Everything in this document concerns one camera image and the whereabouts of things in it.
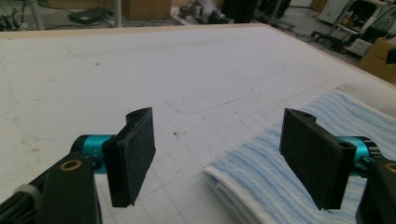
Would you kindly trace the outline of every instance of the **metal stand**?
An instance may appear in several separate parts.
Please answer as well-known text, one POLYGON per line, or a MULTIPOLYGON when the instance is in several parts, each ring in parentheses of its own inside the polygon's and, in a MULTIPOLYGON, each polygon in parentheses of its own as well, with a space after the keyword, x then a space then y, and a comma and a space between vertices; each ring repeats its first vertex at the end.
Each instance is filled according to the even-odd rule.
POLYGON ((43 20, 41 20, 40 10, 38 9, 38 3, 36 0, 33 0, 32 4, 30 4, 30 9, 32 9, 33 17, 35 18, 35 24, 37 24, 37 30, 42 31, 44 29, 43 20))
POLYGON ((279 24, 282 24, 285 26, 289 26, 289 29, 295 27, 294 24, 287 21, 282 21, 277 16, 277 12, 279 11, 281 4, 282 4, 282 0, 277 0, 273 13, 271 13, 271 15, 269 15, 268 17, 266 17, 265 15, 261 15, 260 19, 262 19, 265 23, 268 23, 272 26, 278 26, 279 24))
POLYGON ((121 0, 116 0, 114 1, 114 14, 115 14, 115 28, 121 28, 122 23, 121 23, 121 0))

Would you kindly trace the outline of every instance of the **blue striped towel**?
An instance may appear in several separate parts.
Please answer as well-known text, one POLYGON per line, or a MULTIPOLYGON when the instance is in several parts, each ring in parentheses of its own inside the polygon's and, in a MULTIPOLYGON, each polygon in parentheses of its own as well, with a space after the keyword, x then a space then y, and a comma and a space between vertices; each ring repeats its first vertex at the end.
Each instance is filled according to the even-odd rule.
MULTIPOLYGON (((396 119, 330 92, 300 110, 336 136, 367 136, 396 160, 396 119)), ((231 215, 248 223, 356 223, 366 180, 348 179, 340 210, 319 211, 279 153, 282 124, 256 136, 206 168, 209 184, 231 215)))

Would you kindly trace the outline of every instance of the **black cable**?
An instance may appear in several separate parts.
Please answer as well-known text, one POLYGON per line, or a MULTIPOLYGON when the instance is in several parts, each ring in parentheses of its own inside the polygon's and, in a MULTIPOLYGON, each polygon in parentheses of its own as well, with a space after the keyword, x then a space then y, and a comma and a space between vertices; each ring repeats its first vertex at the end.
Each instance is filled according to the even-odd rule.
POLYGON ((29 194, 17 192, 14 195, 18 200, 13 202, 13 204, 8 204, 9 206, 7 209, 2 211, 0 214, 0 223, 10 223, 18 216, 31 211, 34 208, 35 202, 29 194))

